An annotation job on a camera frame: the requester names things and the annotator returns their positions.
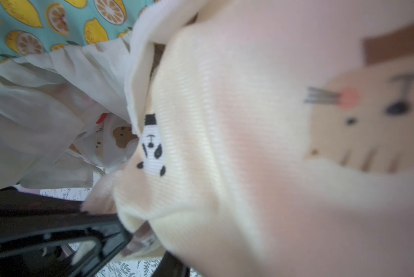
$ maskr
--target red tag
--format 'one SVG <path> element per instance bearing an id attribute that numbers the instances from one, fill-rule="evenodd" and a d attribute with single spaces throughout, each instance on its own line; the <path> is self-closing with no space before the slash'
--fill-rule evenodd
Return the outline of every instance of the red tag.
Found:
<path id="1" fill-rule="evenodd" d="M 107 113 L 103 113 L 103 114 L 101 114 L 100 115 L 100 118 L 98 119 L 98 121 L 96 121 L 96 124 L 101 124 L 104 120 L 105 120 L 105 118 L 107 117 Z"/>

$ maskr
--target pink cheek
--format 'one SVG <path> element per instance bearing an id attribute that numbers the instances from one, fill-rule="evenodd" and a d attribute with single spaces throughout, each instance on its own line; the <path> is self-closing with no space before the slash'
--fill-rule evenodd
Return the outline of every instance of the pink cheek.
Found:
<path id="1" fill-rule="evenodd" d="M 343 109 L 351 109 L 359 104 L 361 96 L 359 92 L 354 88 L 345 88 L 341 91 L 338 107 Z"/>

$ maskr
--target patterned fabric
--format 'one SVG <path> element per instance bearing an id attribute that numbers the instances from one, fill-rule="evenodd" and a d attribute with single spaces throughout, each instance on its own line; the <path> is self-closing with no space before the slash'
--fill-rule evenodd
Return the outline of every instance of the patterned fabric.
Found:
<path id="1" fill-rule="evenodd" d="M 158 0 L 0 0 L 0 61 L 123 36 Z"/>

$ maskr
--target cat whiskers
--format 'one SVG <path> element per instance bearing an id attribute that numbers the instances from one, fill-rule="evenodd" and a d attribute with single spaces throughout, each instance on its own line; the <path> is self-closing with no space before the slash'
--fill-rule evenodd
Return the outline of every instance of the cat whiskers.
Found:
<path id="1" fill-rule="evenodd" d="M 308 97 L 304 100 L 306 104 L 328 104 L 337 105 L 341 94 L 315 87 L 308 88 Z"/>

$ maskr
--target leaf print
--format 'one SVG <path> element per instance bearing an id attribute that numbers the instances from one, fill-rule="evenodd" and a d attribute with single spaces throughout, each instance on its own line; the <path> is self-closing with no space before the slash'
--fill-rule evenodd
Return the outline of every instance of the leaf print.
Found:
<path id="1" fill-rule="evenodd" d="M 194 269 L 190 269 L 190 277 L 202 277 L 201 274 L 199 274 L 198 272 L 196 272 L 196 270 Z"/>
<path id="2" fill-rule="evenodd" d="M 17 58 L 17 56 L 7 55 L 7 54 L 0 54 L 1 57 L 4 58 Z"/>
<path id="3" fill-rule="evenodd" d="M 71 41 L 71 40 L 66 40 L 66 42 L 67 42 L 68 44 L 71 44 L 71 45 L 78 45 L 78 46 L 79 46 L 79 44 L 77 44 L 76 42 Z"/>
<path id="4" fill-rule="evenodd" d="M 144 262 L 144 277 L 150 277 L 154 270 L 159 266 L 161 260 L 147 260 Z"/>

